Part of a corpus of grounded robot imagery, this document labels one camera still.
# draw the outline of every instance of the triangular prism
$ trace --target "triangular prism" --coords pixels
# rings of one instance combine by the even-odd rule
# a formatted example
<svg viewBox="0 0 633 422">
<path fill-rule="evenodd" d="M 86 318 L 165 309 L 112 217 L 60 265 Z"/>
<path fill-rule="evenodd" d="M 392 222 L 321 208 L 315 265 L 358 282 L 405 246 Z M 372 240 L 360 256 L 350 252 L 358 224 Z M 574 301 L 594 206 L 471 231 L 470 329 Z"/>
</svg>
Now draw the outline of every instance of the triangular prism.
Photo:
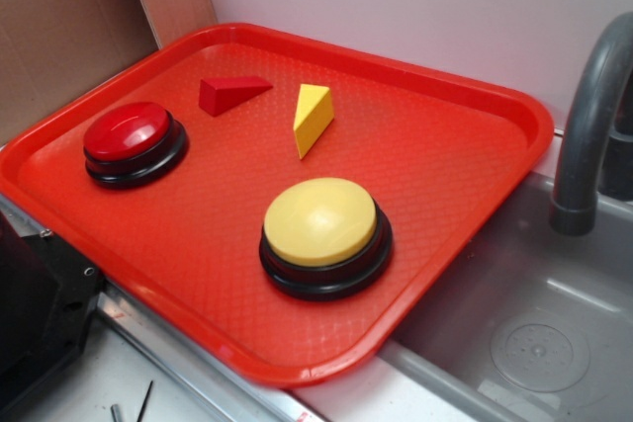
<svg viewBox="0 0 633 422">
<path fill-rule="evenodd" d="M 299 158 L 306 156 L 333 119 L 334 108 L 329 88 L 302 84 L 293 125 Z"/>
<path fill-rule="evenodd" d="M 215 117 L 272 87 L 272 84 L 258 76 L 206 78 L 200 81 L 199 105 Z"/>
</svg>

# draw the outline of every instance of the yellow button top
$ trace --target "yellow button top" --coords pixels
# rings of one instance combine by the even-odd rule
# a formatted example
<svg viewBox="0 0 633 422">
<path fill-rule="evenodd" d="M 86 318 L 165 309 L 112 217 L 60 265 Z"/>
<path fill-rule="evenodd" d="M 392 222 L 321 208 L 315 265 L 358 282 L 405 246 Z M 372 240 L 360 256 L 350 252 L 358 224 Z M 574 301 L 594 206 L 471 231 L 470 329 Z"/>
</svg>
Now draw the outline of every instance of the yellow button top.
<svg viewBox="0 0 633 422">
<path fill-rule="evenodd" d="M 376 229 L 371 195 L 349 180 L 316 178 L 279 195 L 264 232 L 282 259 L 304 267 L 335 264 L 357 254 Z"/>
</svg>

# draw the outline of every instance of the red button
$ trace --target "red button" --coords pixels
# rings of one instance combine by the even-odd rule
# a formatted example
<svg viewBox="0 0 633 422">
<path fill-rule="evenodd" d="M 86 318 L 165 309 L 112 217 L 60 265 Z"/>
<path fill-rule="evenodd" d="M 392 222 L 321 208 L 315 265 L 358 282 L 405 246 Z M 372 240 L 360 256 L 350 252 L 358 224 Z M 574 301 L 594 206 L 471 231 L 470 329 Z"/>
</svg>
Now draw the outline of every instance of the red button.
<svg viewBox="0 0 633 422">
<path fill-rule="evenodd" d="M 125 160 L 158 143 L 169 123 L 167 111 L 156 103 L 127 104 L 96 120 L 86 130 L 83 145 L 96 160 Z"/>
</svg>

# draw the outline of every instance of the gray sink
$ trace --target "gray sink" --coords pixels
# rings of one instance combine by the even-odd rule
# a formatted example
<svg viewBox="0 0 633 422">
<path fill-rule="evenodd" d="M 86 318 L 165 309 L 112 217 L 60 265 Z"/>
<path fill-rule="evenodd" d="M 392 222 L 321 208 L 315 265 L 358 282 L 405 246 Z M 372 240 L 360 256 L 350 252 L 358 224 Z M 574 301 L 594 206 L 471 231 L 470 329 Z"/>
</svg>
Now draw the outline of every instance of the gray sink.
<svg viewBox="0 0 633 422">
<path fill-rule="evenodd" d="M 561 236 L 551 189 L 531 174 L 393 340 L 489 399 L 484 420 L 631 420 L 633 211 L 600 198 L 592 233 Z"/>
</svg>

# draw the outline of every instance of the plastic tray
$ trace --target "plastic tray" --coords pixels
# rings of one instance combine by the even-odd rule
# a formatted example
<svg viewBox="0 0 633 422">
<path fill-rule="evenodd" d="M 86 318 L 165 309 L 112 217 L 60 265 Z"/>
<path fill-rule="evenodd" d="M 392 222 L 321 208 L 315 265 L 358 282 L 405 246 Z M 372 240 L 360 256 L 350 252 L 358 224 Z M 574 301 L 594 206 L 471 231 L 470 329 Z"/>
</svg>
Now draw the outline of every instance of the plastic tray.
<svg viewBox="0 0 633 422">
<path fill-rule="evenodd" d="M 257 75 L 270 91 L 212 118 L 200 81 Z M 335 119 L 299 160 L 300 84 L 330 87 Z M 84 170 L 84 131 L 155 101 L 189 133 L 183 162 L 135 190 Z M 240 374 L 290 387 L 375 353 L 552 138 L 521 93 L 322 42 L 232 24 L 194 33 L 27 130 L 0 153 L 0 191 Z M 386 273 L 360 294 L 281 294 L 258 259 L 271 201 L 300 181 L 352 180 L 394 229 Z"/>
</svg>

